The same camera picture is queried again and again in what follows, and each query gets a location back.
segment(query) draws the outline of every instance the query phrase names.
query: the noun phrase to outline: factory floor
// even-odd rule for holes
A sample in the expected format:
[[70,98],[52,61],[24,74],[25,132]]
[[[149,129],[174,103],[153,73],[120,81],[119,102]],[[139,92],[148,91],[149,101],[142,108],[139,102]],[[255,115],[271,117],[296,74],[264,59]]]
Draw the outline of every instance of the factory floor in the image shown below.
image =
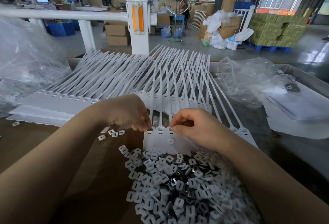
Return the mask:
[[[109,46],[106,40],[105,32],[103,33],[103,24],[93,27],[93,33],[96,43],[96,48],[110,50],[125,50],[130,49],[130,46]],[[172,43],[168,39],[160,36],[160,31],[155,35],[150,35],[150,50],[156,45],[161,44],[168,47],[175,47],[190,51],[198,51],[203,54],[210,54],[212,60],[221,60],[229,57],[233,60],[243,60],[256,57],[263,57],[277,64],[290,64],[307,73],[310,73],[324,81],[329,82],[329,42],[322,40],[328,36],[329,26],[325,25],[309,25],[306,28],[305,34],[300,39],[298,44],[288,53],[281,51],[254,51],[250,47],[242,46],[245,49],[233,50],[218,50],[211,46],[203,47],[198,39],[198,29],[189,25],[188,29],[183,31],[183,43]],[[66,49],[68,57],[75,57],[85,52],[82,36],[80,32],[76,35],[68,37],[57,37],[63,47]]]

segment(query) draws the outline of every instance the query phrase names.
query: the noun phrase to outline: white metal railing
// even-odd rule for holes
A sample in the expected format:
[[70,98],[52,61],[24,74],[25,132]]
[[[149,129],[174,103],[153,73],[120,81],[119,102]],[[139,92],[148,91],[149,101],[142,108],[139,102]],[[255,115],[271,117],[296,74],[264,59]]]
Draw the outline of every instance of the white metal railing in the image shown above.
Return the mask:
[[239,28],[239,31],[237,33],[239,33],[240,31],[243,31],[243,30],[248,28],[249,22],[250,22],[250,19],[252,17],[252,14],[253,14],[254,10],[255,10],[254,5],[250,6],[249,9],[234,9],[235,13],[243,14],[243,18],[242,18],[242,21],[241,21],[241,24],[240,24],[240,28]]
[[65,11],[65,10],[28,10],[28,9],[1,9],[0,16],[28,18],[32,24],[46,30],[43,19],[76,19],[86,51],[96,51],[95,40],[90,20],[116,20],[128,22],[126,12],[103,13],[98,11]]
[[191,25],[197,29],[200,29],[200,25],[203,22],[203,20],[205,20],[205,18],[206,18],[205,11],[195,10],[194,18]]

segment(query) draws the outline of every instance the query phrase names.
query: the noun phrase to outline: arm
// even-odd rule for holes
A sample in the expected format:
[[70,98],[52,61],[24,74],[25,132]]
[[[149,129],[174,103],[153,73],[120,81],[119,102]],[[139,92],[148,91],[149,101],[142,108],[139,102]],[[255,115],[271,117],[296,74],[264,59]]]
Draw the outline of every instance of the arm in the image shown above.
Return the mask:
[[1,223],[47,223],[106,126],[151,126],[135,95],[100,101],[84,109],[0,175]]
[[[194,126],[184,126],[188,120]],[[266,223],[328,223],[329,207],[256,147],[202,109],[180,110],[170,126],[179,135],[225,155],[235,165]]]

